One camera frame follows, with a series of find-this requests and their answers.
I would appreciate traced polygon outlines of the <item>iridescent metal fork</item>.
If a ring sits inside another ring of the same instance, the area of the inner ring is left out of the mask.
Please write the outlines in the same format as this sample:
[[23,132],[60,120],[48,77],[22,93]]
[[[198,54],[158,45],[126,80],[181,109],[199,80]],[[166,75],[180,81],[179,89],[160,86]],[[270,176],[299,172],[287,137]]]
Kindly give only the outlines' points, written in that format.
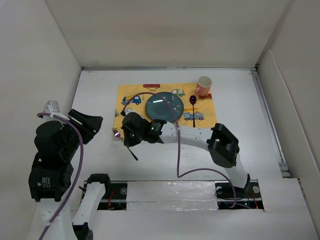
[[[125,143],[124,138],[122,137],[121,133],[118,131],[118,129],[117,129],[115,126],[112,127],[112,132],[113,132],[113,135],[114,135],[117,139],[121,140],[121,141],[123,142],[123,144]],[[126,146],[125,144],[124,144],[124,146],[129,150],[129,152],[131,153],[131,155],[133,156],[133,158],[134,158],[136,161],[138,161],[137,156],[130,150],[130,148],[129,148],[128,146]]]

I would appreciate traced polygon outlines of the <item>dark teal ceramic plate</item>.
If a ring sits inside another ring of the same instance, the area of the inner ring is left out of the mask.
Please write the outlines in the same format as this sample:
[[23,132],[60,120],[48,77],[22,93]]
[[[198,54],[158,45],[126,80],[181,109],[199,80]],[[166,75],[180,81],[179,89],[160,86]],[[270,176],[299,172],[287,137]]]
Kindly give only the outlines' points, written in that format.
[[159,92],[146,102],[145,110],[151,120],[164,120],[174,123],[184,112],[182,99],[171,92]]

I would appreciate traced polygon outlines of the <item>iridescent purple metal spoon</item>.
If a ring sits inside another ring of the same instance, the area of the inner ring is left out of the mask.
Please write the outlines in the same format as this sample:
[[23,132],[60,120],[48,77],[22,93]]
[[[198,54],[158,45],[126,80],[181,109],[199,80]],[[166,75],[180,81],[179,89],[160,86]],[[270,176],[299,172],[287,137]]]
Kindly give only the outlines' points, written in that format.
[[189,102],[192,105],[192,124],[193,127],[196,127],[196,123],[195,123],[195,104],[197,102],[197,97],[195,95],[191,95],[189,98]]

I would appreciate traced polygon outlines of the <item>yellow vehicle-print cloth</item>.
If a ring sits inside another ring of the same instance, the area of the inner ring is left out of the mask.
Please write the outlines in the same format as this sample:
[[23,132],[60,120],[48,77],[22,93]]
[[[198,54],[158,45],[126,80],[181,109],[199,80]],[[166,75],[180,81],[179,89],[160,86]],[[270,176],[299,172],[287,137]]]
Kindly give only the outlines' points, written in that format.
[[[195,83],[141,83],[120,85],[117,89],[116,108],[114,127],[118,129],[124,137],[121,129],[124,117],[122,110],[135,112],[146,120],[150,121],[146,113],[147,100],[152,96],[151,93],[169,92],[179,96],[184,104],[182,116],[178,119],[180,126],[193,127],[193,107],[189,101],[191,95],[195,95]],[[197,96],[194,105],[195,126],[199,128],[211,128],[217,122],[212,94],[209,92],[205,96]]]

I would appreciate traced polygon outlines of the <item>pink ceramic mug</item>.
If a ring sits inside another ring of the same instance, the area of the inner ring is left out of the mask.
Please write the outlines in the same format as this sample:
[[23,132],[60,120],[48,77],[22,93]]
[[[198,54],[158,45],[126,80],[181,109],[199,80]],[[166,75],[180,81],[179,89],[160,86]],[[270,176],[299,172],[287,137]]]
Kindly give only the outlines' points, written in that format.
[[212,86],[212,80],[208,76],[201,76],[197,80],[195,94],[198,96],[205,96],[209,93]]

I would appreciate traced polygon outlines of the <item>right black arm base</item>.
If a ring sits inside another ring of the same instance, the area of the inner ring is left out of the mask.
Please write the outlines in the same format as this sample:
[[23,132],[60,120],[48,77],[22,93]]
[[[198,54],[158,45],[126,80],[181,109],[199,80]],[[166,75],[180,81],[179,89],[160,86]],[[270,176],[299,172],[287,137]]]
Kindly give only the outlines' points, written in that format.
[[235,195],[227,181],[215,182],[215,193],[219,210],[263,210],[263,200],[257,180],[249,183],[248,190],[235,187]]

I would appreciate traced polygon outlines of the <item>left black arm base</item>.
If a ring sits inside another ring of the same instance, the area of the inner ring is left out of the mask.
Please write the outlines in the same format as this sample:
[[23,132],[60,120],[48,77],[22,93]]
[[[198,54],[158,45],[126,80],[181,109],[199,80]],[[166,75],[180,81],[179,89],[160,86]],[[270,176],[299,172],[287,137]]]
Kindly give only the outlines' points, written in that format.
[[107,192],[100,200],[97,209],[101,211],[120,211],[127,209],[128,183],[125,181],[108,182],[105,176],[94,177],[96,182],[107,183]]

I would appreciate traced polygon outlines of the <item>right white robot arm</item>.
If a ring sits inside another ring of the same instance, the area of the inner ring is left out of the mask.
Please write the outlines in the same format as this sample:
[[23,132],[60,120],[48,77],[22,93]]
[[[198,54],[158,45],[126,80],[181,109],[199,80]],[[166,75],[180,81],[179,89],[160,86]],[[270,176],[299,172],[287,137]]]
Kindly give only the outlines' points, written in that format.
[[187,145],[208,151],[212,161],[225,169],[231,181],[231,191],[237,197],[249,192],[250,175],[240,160],[239,140],[228,128],[217,123],[212,128],[179,126],[165,120],[151,122],[136,112],[125,113],[122,120],[124,145],[133,147],[141,142],[150,144]]

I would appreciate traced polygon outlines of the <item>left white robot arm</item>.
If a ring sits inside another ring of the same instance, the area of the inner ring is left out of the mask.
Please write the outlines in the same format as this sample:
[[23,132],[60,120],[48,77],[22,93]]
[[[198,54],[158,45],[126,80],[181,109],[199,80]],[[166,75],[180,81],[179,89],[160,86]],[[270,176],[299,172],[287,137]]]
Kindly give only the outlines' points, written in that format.
[[83,198],[75,215],[71,214],[68,201],[80,177],[84,146],[99,132],[103,118],[74,109],[64,115],[54,100],[49,100],[37,116],[51,118],[35,131],[37,153],[28,178],[31,197],[37,203],[44,224],[39,238],[92,240],[98,206],[113,193],[109,175],[90,175],[81,188]]

